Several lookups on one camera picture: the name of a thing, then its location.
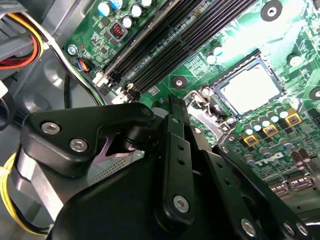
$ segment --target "wire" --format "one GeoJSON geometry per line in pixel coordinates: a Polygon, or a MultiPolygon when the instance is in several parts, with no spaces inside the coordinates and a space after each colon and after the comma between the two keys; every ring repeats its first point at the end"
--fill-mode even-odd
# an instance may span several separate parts
{"type": "Polygon", "coordinates": [[[68,73],[66,73],[65,78],[64,78],[64,89],[63,89],[64,108],[65,109],[71,108],[70,80],[71,80],[70,75],[68,73]]]}
{"type": "Polygon", "coordinates": [[[107,103],[102,97],[101,93],[89,80],[84,79],[82,75],[71,65],[71,63],[68,61],[68,59],[60,49],[59,45],[56,43],[55,39],[51,37],[51,35],[29,14],[23,12],[22,15],[32,23],[34,29],[36,29],[39,35],[41,35],[42,38],[46,41],[46,43],[49,45],[50,49],[53,51],[54,55],[57,57],[58,61],[61,63],[70,77],[75,79],[90,94],[90,96],[98,106],[106,105],[107,103]]]}
{"type": "Polygon", "coordinates": [[[44,46],[44,42],[43,42],[41,36],[39,35],[39,33],[30,24],[28,24],[24,19],[22,19],[18,15],[14,14],[14,13],[9,13],[8,16],[10,18],[14,19],[15,21],[17,21],[18,23],[22,24],[24,27],[26,27],[28,30],[30,30],[32,32],[32,34],[35,36],[35,38],[39,41],[40,57],[41,57],[42,54],[44,53],[45,46],[44,46]]]}
{"type": "Polygon", "coordinates": [[[16,153],[12,154],[11,157],[6,161],[3,167],[1,167],[0,176],[0,193],[5,208],[11,215],[11,217],[22,227],[24,230],[31,234],[46,236],[48,234],[48,228],[40,228],[29,223],[17,205],[11,200],[8,193],[8,176],[14,166],[16,153]]]}

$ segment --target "screw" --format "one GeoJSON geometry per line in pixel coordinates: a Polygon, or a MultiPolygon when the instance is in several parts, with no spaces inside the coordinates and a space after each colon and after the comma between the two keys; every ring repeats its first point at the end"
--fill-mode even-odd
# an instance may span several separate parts
{"type": "Polygon", "coordinates": [[[201,90],[201,94],[204,97],[209,97],[210,96],[210,89],[205,87],[204,89],[201,90]]]}
{"type": "Polygon", "coordinates": [[[175,119],[174,117],[172,118],[172,121],[174,121],[176,124],[180,123],[180,121],[178,119],[175,119]]]}
{"type": "Polygon", "coordinates": [[[243,218],[241,220],[241,226],[242,226],[243,230],[246,232],[246,234],[248,234],[250,237],[256,236],[256,230],[255,230],[254,226],[252,225],[252,223],[249,222],[249,220],[243,218]]]}
{"type": "Polygon", "coordinates": [[[173,198],[173,204],[179,212],[185,214],[189,211],[189,203],[183,196],[177,195],[173,198]]]}
{"type": "Polygon", "coordinates": [[[44,124],[41,125],[41,129],[44,133],[50,134],[50,135],[55,135],[60,132],[60,127],[58,124],[54,122],[45,122],[44,124]]]}
{"type": "Polygon", "coordinates": [[[194,128],[194,131],[195,131],[197,134],[201,134],[201,133],[202,133],[201,130],[200,130],[199,128],[197,128],[197,127],[194,128]]]}
{"type": "Polygon", "coordinates": [[[307,229],[306,229],[300,222],[297,222],[296,227],[299,229],[299,231],[300,231],[303,235],[308,236],[308,231],[307,231],[307,229]]]}
{"type": "Polygon", "coordinates": [[[181,81],[181,80],[178,80],[178,81],[175,82],[175,84],[176,84],[177,86],[181,86],[181,85],[182,85],[182,81],[181,81]]]}
{"type": "Polygon", "coordinates": [[[144,115],[147,115],[147,116],[150,116],[151,115],[151,112],[149,111],[149,109],[147,108],[141,108],[141,111],[144,115]]]}
{"type": "Polygon", "coordinates": [[[225,154],[229,153],[229,150],[228,150],[225,146],[222,146],[222,151],[223,151],[225,154]]]}
{"type": "Polygon", "coordinates": [[[295,231],[292,229],[292,227],[288,223],[284,222],[283,226],[288,231],[288,233],[290,233],[292,236],[295,235],[295,231]]]}
{"type": "Polygon", "coordinates": [[[70,44],[67,48],[67,51],[71,56],[77,55],[79,52],[77,46],[74,44],[70,44]]]}
{"type": "Polygon", "coordinates": [[[82,153],[88,149],[88,144],[85,140],[80,138],[72,139],[70,142],[70,148],[77,153],[82,153]]]}

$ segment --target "black ram slot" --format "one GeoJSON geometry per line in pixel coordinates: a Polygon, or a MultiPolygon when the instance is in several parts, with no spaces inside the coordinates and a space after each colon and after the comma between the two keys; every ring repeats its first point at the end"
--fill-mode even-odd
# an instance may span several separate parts
{"type": "Polygon", "coordinates": [[[168,33],[187,17],[203,0],[184,0],[177,4],[152,32],[140,42],[140,47],[134,48],[117,67],[115,72],[125,76],[133,69],[147,54],[157,46],[168,33]]]}
{"type": "Polygon", "coordinates": [[[131,82],[134,83],[135,89],[144,93],[157,84],[255,1],[242,1],[239,4],[238,0],[229,0],[214,4],[206,12],[210,13],[210,17],[204,14],[205,18],[201,16],[196,26],[191,25],[191,30],[188,28],[181,34],[186,39],[175,39],[163,52],[154,57],[144,70],[133,77],[131,82]]]}

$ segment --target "chip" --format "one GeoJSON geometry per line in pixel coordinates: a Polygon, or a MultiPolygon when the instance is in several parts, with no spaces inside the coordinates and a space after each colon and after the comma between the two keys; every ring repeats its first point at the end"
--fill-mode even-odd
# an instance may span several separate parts
{"type": "Polygon", "coordinates": [[[277,77],[260,57],[236,69],[214,90],[238,117],[248,115],[284,94],[277,77]]]}

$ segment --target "black cable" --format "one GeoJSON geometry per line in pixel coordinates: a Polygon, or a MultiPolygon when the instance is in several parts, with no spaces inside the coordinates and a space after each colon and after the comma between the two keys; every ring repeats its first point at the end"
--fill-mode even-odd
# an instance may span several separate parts
{"type": "Polygon", "coordinates": [[[38,227],[33,225],[31,222],[29,222],[28,220],[26,220],[25,216],[23,215],[23,213],[20,211],[20,209],[18,208],[18,206],[15,204],[15,202],[11,199],[10,200],[12,202],[13,208],[18,216],[18,218],[20,219],[20,221],[30,230],[32,230],[33,232],[37,233],[37,234],[48,234],[49,231],[49,227],[38,227]]]}
{"type": "Polygon", "coordinates": [[[68,73],[65,74],[64,78],[64,89],[63,89],[63,96],[64,96],[64,108],[71,109],[71,92],[70,92],[70,81],[71,77],[68,73]]]}
{"type": "Polygon", "coordinates": [[[55,57],[58,59],[59,63],[61,64],[61,66],[63,67],[63,69],[65,70],[65,72],[66,72],[67,74],[69,74],[72,79],[76,80],[77,83],[79,83],[81,87],[84,88],[84,90],[90,95],[90,97],[93,99],[94,103],[95,103],[97,106],[100,106],[101,104],[98,102],[98,100],[95,98],[95,96],[90,92],[90,90],[87,88],[87,86],[84,85],[83,82],[79,81],[79,80],[77,79],[77,77],[76,77],[72,72],[69,71],[69,69],[65,66],[65,64],[64,64],[64,63],[62,62],[62,60],[60,59],[60,56],[56,53],[55,49],[54,49],[51,45],[50,45],[49,47],[50,47],[50,49],[52,50],[52,52],[53,52],[53,54],[55,55],[55,57]]]}

